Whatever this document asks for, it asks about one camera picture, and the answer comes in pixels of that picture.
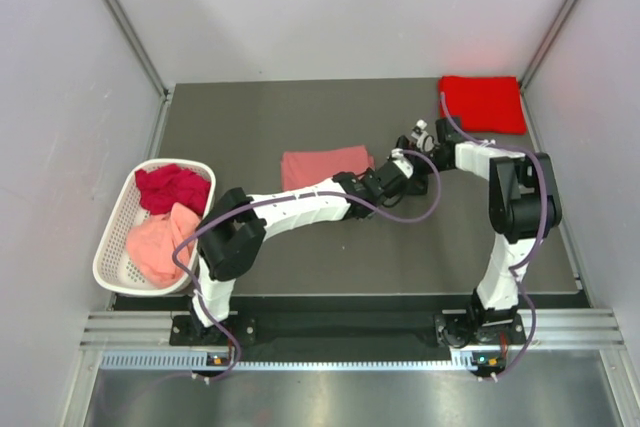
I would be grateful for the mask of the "salmon pink t shirt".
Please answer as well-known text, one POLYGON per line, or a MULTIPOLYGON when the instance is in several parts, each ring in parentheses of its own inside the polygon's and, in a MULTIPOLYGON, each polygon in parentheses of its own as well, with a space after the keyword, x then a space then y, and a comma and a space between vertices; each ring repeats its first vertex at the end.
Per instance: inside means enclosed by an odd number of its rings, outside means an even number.
POLYGON ((374 158, 364 145, 328 151, 287 151, 281 158, 284 191, 313 186, 340 172, 361 174, 374 167, 374 158))

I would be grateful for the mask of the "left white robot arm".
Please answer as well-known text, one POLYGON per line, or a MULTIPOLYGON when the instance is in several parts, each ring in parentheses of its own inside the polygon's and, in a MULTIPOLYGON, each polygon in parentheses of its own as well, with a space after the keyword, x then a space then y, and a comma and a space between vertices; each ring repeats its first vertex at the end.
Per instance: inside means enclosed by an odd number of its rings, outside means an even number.
POLYGON ((235 281, 253 266, 263 243, 308 225, 366 219, 408 195, 424 195, 432 168, 415 152, 396 149, 362 174, 339 172, 315 185, 269 195, 227 191, 198 226, 199 289, 192 331, 205 343, 226 334, 235 281))

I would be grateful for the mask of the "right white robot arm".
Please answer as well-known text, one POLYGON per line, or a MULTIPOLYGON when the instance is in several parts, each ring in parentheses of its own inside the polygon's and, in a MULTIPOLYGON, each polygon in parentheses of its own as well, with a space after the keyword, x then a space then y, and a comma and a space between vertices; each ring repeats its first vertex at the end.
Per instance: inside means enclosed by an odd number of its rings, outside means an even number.
POLYGON ((462 319, 451 320, 442 339, 460 348, 469 343, 492 342, 516 325, 519 288, 531 252, 541 246, 562 220, 562 206, 548 154, 527 155, 521 148, 498 147, 490 140, 470 140, 461 134, 457 117, 436 122, 437 135, 420 120, 396 147, 417 151, 431 162, 411 156, 414 165, 411 194, 426 192, 428 176, 459 170, 488 182, 488 215, 494 243, 484 277, 474 289, 462 319))

